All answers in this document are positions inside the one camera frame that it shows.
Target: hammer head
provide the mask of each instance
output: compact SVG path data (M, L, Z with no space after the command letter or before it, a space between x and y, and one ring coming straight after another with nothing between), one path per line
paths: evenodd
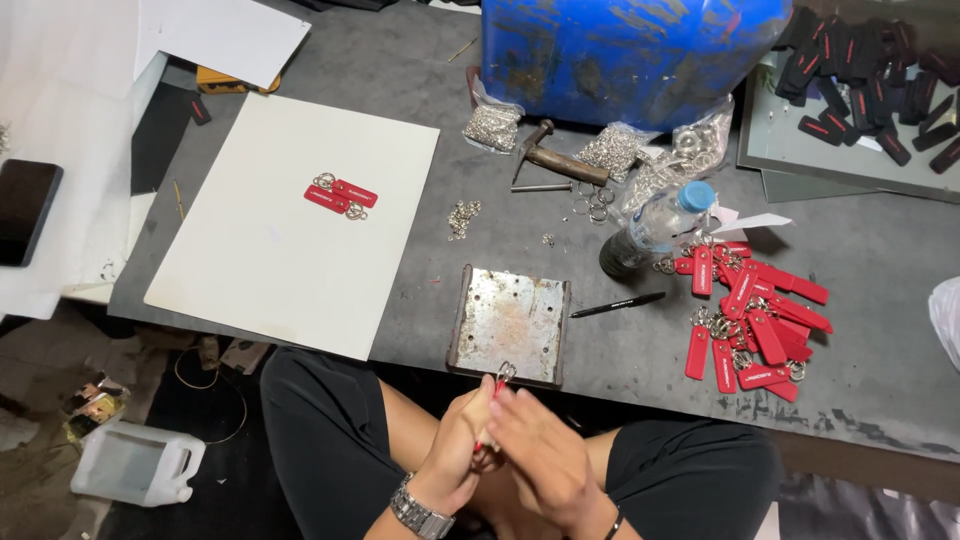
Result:
M544 118L540 121L540 125L537 126L537 130L530 134L526 140L523 141L523 144L520 145L520 151L516 156L516 170L514 171L514 181L512 184L516 184L516 176L520 174L520 166L527 159L527 152L530 152L530 149L547 135L553 134L553 122Z

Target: smartphone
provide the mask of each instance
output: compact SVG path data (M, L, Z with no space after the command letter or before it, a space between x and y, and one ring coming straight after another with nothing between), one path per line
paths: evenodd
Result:
M63 169L6 160L0 166L0 266L29 266Z

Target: blue plastic barrel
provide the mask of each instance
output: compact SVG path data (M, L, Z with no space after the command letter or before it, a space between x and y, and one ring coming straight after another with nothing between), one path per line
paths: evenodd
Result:
M487 92L527 114L666 132L704 116L780 36L790 0L484 0Z

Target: hammer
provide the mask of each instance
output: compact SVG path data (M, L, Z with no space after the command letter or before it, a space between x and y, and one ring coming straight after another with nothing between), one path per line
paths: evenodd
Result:
M520 173L520 166L525 160L529 160L544 169L555 173L568 176L570 178L594 184L600 187L607 185L607 177L610 171L587 165L582 161L577 161L570 156L557 154L553 150L547 150L539 145L540 141L547 135L553 134L553 122L543 119L537 130L530 134L523 144L520 145L520 152L516 160L516 171L514 171L514 181L516 184L516 175Z

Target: bag of metal rings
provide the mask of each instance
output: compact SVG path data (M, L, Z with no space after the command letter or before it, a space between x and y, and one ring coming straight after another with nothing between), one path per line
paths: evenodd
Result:
M620 204L608 208L610 216L620 227L627 225L627 216L632 216L661 189L669 185L686 185L688 180L674 167L684 160L673 152L656 146L644 147L639 152L643 164L627 183L620 196Z
M623 183L636 163L640 148L658 135L660 132L643 132L623 122L613 122L576 157L594 167L609 170L611 180Z
M526 111L520 105L491 98L475 75L471 93L477 107L464 128L464 138L488 152L511 154L516 147L516 124Z
M684 160L674 169L684 174L687 182L704 178L723 163L732 117L733 97L728 95L704 119L673 131L673 154Z

